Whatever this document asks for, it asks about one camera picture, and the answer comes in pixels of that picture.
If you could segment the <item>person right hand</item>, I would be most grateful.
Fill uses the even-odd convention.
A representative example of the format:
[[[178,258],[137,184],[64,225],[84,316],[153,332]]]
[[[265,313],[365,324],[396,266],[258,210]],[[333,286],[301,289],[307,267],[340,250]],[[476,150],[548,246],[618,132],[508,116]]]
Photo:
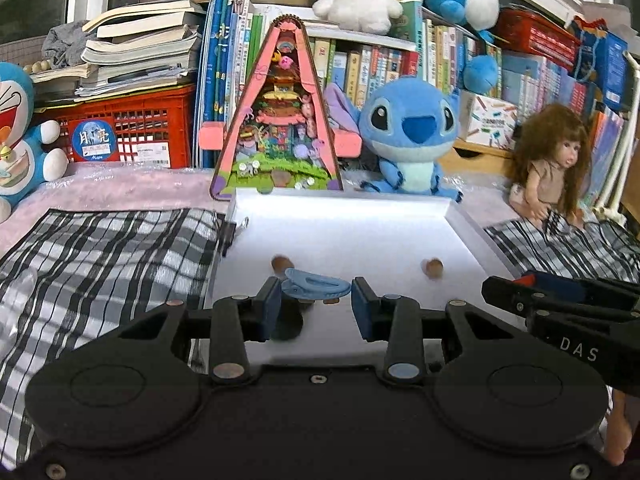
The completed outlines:
[[[620,466],[639,423],[639,399],[613,389],[612,410],[606,421],[603,456],[613,466]]]

